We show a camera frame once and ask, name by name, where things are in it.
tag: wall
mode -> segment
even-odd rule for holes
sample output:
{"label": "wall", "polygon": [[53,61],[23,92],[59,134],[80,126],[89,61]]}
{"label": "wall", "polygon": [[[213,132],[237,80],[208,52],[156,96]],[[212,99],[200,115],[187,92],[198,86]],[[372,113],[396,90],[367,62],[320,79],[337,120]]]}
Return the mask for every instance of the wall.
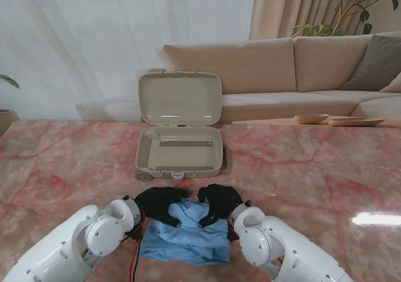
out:
{"label": "wall", "polygon": [[391,0],[381,0],[368,9],[368,22],[373,26],[372,34],[401,30],[401,0],[398,1],[400,5],[395,11]]}

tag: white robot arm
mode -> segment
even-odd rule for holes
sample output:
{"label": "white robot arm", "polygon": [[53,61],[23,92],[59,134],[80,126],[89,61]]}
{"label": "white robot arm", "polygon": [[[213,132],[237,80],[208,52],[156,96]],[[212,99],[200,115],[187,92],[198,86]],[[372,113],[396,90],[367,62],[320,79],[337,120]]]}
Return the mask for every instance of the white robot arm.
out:
{"label": "white robot arm", "polygon": [[[246,260],[265,270],[274,282],[352,282],[319,246],[249,202],[237,206],[229,220]],[[272,261],[283,255],[281,267],[275,266]]]}
{"label": "white robot arm", "polygon": [[3,282],[83,282],[124,233],[139,227],[141,213],[125,196],[99,210],[83,207],[36,243],[15,263]]}
{"label": "white robot arm", "polygon": [[[237,206],[229,220],[246,260],[274,282],[352,282],[328,253],[250,203]],[[129,196],[103,210],[86,206],[26,252],[3,282],[84,282],[102,257],[118,247],[125,233],[136,232],[142,221]],[[282,266],[275,266],[272,261],[283,255]]]}

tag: gray pillow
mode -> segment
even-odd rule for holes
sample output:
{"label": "gray pillow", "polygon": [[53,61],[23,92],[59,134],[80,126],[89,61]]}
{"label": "gray pillow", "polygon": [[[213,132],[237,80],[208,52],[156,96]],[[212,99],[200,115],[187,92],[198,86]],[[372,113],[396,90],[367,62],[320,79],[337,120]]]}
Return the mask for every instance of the gray pillow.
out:
{"label": "gray pillow", "polygon": [[365,56],[340,90],[380,91],[391,84],[400,72],[401,38],[374,34]]}

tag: folded cloth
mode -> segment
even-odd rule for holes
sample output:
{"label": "folded cloth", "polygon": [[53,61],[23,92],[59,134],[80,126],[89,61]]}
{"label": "folded cloth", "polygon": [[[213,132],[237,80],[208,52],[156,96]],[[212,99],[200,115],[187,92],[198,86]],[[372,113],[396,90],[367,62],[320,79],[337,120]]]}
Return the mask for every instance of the folded cloth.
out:
{"label": "folded cloth", "polygon": [[223,219],[200,228],[198,222],[209,212],[209,204],[182,199],[171,204],[169,213],[181,222],[172,227],[152,219],[142,239],[140,255],[152,259],[185,261],[193,265],[230,262],[228,225]]}

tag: open plastic case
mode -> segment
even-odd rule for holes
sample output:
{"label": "open plastic case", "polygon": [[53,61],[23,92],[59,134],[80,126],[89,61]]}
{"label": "open plastic case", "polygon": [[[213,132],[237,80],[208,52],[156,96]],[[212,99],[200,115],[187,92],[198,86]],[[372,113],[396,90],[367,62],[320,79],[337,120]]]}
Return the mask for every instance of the open plastic case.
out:
{"label": "open plastic case", "polygon": [[155,125],[140,138],[139,172],[175,179],[219,173],[222,138],[217,129],[208,126],[221,116],[217,75],[196,70],[147,73],[138,81],[138,95],[143,119]]}

